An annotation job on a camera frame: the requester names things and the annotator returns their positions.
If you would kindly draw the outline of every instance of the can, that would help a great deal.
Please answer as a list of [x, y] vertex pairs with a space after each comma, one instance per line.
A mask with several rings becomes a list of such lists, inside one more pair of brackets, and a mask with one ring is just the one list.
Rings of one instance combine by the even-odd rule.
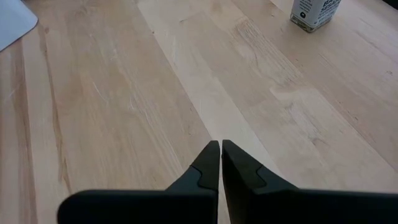
[[290, 20], [307, 32], [314, 32], [331, 20], [341, 0], [294, 0]]

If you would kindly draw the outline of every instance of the wood grain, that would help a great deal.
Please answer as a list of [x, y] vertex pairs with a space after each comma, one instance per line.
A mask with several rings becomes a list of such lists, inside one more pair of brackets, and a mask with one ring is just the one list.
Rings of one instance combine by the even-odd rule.
[[0, 223], [164, 189], [211, 139], [299, 187], [398, 192], [398, 12], [344, 0], [308, 34], [292, 2], [28, 1], [38, 26], [0, 52]]

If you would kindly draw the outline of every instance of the white paper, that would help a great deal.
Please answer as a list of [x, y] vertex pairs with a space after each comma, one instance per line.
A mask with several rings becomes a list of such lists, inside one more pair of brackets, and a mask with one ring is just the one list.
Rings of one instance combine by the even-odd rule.
[[20, 0], [0, 0], [0, 51], [36, 26], [37, 17]]

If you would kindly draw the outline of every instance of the wooden table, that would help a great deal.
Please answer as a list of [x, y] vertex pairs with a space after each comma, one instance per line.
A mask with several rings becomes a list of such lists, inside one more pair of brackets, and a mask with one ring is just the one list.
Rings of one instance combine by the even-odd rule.
[[398, 192], [398, 11], [343, 0], [308, 34], [292, 1], [27, 1], [38, 26], [0, 53], [0, 223], [164, 189], [211, 139], [299, 187]]

